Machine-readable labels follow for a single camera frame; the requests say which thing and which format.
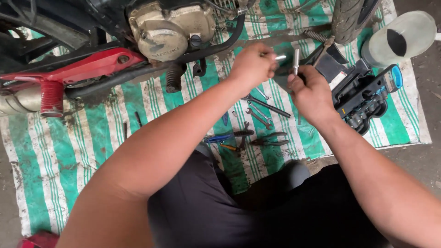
green and white striped mat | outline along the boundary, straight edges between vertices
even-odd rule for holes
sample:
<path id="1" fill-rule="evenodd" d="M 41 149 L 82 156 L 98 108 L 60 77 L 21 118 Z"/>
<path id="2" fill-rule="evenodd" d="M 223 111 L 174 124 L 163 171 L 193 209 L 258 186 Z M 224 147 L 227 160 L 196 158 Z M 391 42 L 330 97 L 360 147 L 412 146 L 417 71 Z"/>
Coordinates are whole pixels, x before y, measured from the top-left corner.
<path id="1" fill-rule="evenodd" d="M 331 22 L 335 0 L 322 0 L 305 13 L 292 11 L 304 1 L 257 1 L 248 12 L 239 39 L 277 40 L 279 35 L 295 35 L 301 33 L 302 28 Z M 380 23 L 365 28 L 351 44 L 339 47 L 350 65 L 360 58 L 362 42 L 396 17 L 392 0 L 383 0 L 376 16 L 382 20 Z M 215 43 L 226 41 L 230 35 L 226 28 L 231 25 L 229 21 L 219 25 L 225 28 L 220 28 L 215 34 Z M 292 51 L 293 47 L 299 47 L 302 57 L 306 57 L 319 45 L 316 41 L 306 39 L 292 43 L 279 42 L 274 49 Z M 241 49 L 235 48 L 224 60 L 220 60 L 219 56 L 209 58 L 206 76 L 201 78 L 192 77 L 194 62 L 189 63 L 187 72 L 182 76 L 182 91 L 178 93 L 165 92 L 165 75 L 161 75 L 146 82 L 116 86 L 104 102 L 94 105 L 65 101 L 65 112 L 70 113 L 65 118 L 43 118 L 39 113 L 1 118 L 3 143 L 17 189 L 22 234 L 28 236 L 40 229 L 60 233 L 79 192 L 123 142 L 123 123 L 127 122 L 130 136 L 138 130 L 135 111 L 145 124 L 190 101 L 228 75 L 235 55 Z M 389 97 L 387 113 L 380 119 L 373 119 L 371 129 L 364 136 L 377 148 L 431 142 L 410 60 L 400 63 L 400 67 L 404 87 Z M 220 167 L 231 179 L 235 193 L 243 192 L 250 184 L 275 173 L 287 161 L 332 154 L 314 127 L 305 120 L 297 125 L 297 110 L 285 91 L 272 80 L 259 87 L 270 96 L 266 102 L 292 114 L 288 119 L 261 108 L 273 119 L 275 130 L 287 132 L 286 138 L 291 142 L 281 147 L 247 146 L 240 158 L 228 149 L 211 145 Z M 257 91 L 253 90 L 252 93 L 265 101 Z M 244 121 L 250 122 L 250 129 L 256 131 L 256 135 L 247 138 L 248 141 L 274 131 L 266 130 L 260 122 L 245 114 L 247 107 L 245 101 L 234 104 L 228 111 L 228 125 L 224 126 L 219 119 L 207 135 L 243 129 Z M 231 140 L 229 144 L 237 145 L 239 142 Z"/>

engine cover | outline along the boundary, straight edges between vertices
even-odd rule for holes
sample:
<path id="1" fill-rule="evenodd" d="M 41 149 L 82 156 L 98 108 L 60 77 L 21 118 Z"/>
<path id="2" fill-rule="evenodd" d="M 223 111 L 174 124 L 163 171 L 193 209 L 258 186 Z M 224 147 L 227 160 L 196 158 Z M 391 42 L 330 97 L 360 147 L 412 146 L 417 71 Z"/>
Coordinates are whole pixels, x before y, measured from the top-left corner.
<path id="1" fill-rule="evenodd" d="M 211 40 L 216 28 L 213 10 L 205 4 L 163 11 L 153 2 L 133 10 L 129 23 L 141 53 L 158 61 L 183 55 L 190 37 L 197 38 L 196 45 Z"/>

hand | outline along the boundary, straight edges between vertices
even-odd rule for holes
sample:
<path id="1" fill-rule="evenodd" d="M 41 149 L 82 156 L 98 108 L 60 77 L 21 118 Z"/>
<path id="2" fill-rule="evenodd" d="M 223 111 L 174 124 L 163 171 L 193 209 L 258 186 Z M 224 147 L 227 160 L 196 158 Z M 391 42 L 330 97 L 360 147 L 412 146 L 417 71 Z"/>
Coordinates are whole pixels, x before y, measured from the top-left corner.
<path id="1" fill-rule="evenodd" d="M 274 76 L 276 54 L 263 43 L 244 48 L 234 61 L 228 79 L 239 82 L 247 94 L 257 85 Z"/>
<path id="2" fill-rule="evenodd" d="M 316 128 L 330 120 L 341 121 L 334 109 L 331 88 L 326 79 L 312 65 L 299 66 L 299 74 L 305 76 L 306 82 L 294 74 L 288 76 L 292 102 L 299 113 Z"/>

plastic container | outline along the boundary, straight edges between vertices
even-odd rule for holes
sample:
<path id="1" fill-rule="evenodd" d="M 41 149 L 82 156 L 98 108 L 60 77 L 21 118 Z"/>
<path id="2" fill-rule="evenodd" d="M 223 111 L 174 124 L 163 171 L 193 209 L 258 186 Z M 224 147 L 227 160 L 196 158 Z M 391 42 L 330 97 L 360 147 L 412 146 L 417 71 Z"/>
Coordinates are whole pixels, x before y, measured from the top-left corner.
<path id="1" fill-rule="evenodd" d="M 372 67 L 385 68 L 426 51 L 434 42 L 437 26 L 424 11 L 395 18 L 374 33 L 362 47 L 362 58 Z"/>

forearm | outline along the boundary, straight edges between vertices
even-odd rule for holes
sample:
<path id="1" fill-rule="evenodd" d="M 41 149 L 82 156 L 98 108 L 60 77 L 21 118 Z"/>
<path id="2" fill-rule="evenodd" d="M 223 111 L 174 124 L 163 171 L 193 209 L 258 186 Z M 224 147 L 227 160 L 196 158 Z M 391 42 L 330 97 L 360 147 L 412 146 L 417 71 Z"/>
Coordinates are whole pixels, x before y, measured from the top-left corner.
<path id="1" fill-rule="evenodd" d="M 358 203 L 387 235 L 422 247 L 441 240 L 441 204 L 415 178 L 376 151 L 339 118 L 318 127 Z"/>
<path id="2" fill-rule="evenodd" d="M 225 80 L 136 131 L 102 173 L 129 192 L 151 195 L 176 175 L 207 131 L 241 97 L 240 82 Z"/>

